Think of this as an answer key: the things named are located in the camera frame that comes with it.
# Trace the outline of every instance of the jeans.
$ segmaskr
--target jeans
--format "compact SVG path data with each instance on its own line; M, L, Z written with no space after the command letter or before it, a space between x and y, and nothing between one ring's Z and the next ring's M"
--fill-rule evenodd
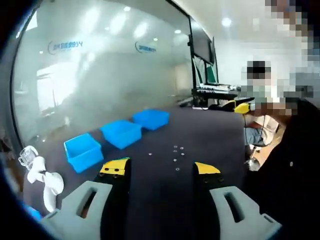
M262 129L245 127L243 128L244 145L264 145L264 140L261 136Z

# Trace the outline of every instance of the computer screen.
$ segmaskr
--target computer screen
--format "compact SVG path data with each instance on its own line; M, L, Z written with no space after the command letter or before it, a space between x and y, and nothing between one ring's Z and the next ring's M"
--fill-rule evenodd
M211 46L211 61L210 61L210 63L212 63L214 65L216 62L216 47L215 47L215 38L214 37L212 38L210 46Z
M191 17L191 31L194 54L206 62L212 62L211 56L211 40L203 30L203 28Z

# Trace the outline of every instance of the desk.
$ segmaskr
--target desk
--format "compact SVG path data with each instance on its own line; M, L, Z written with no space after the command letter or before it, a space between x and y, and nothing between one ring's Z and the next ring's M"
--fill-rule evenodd
M208 107L208 100L234 100L239 96L239 92L237 90L230 91L218 91L214 89L210 89L207 87L199 87L196 89L192 89L192 95L194 97L194 105L196 107Z
M87 180L93 180L103 163L131 157L131 186L126 224L127 239L190 239L193 234L192 167L195 161L217 167L225 183L241 187L245 174L243 118L223 111L193 110L189 107L166 109L169 124L143 132L142 139L118 150L103 139L99 130L91 135L102 145L105 161L77 174L67 163L63 142L52 144L45 157L46 169L64 179L61 200ZM183 147L173 152L174 146ZM23 199L42 215L44 184L30 184L24 178Z

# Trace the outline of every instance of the wooden floor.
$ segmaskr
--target wooden floor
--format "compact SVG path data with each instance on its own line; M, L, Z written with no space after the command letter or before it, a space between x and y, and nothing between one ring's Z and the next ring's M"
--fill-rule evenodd
M272 149L274 149L274 147L281 142L284 131L285 129L283 127L280 127L278 132L275 134L271 144L268 146L262 147L260 152L256 152L254 154L254 157L258 159L261 165L265 163Z

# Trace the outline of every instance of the black shirt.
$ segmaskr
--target black shirt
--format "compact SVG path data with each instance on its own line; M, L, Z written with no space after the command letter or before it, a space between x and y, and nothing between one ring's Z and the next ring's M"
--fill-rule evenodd
M281 238L301 234L307 239L317 229L319 124L320 110L300 100L281 142L258 172L249 172L245 182L244 191L259 204L260 212L283 225Z

